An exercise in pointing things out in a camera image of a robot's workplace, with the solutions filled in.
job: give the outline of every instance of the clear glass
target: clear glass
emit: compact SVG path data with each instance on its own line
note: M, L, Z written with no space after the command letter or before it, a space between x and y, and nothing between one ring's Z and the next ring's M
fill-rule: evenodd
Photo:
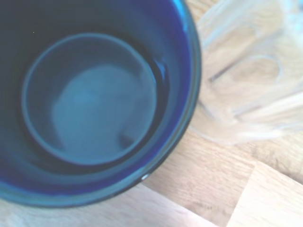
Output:
M303 128L303 4L223 0L198 24L203 79L191 127L235 144Z

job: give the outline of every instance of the cup rim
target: cup rim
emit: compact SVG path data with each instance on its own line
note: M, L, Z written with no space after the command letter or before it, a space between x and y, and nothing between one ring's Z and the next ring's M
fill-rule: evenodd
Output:
M44 195L25 195L20 190L12 190L8 185L2 185L2 198L18 204L41 208L71 208L89 205L100 201L105 201L126 192L130 188L135 187L137 184L145 180L150 174L152 174L159 166L163 164L163 162L180 142L194 114L200 90L202 60L197 29L188 5L185 3L185 0L169 1L171 1L172 5L176 8L182 24L185 25L187 29L185 36L188 40L188 47L190 50L189 54L192 56L192 61L190 63L190 68L192 70L192 80L190 82L190 90L185 103L185 107L181 113L178 124L176 124L175 129L172 131L162 149L158 152L157 156L146 166L136 170L134 173L124 178L122 181L95 192L73 195L70 197L53 196L50 199L49 197L46 198Z

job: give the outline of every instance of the wooden surface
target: wooden surface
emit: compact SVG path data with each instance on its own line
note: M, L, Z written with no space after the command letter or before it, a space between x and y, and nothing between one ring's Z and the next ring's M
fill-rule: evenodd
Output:
M217 0L187 1L196 21ZM99 204L0 202L0 227L301 227L303 134L221 146L188 130L143 184Z
M257 163L228 227L302 226L302 185Z

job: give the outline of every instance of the wooden table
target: wooden table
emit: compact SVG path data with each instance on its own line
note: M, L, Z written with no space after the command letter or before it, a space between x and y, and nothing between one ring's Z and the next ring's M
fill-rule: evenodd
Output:
M196 21L217 0L188 0ZM303 134L221 146L188 130L143 184L69 210L0 202L0 227L302 227Z

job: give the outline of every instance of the blue mug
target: blue mug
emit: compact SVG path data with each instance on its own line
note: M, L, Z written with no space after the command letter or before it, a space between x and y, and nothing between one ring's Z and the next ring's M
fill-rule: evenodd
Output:
M173 151L201 78L183 0L4 0L0 21L1 198L102 201Z

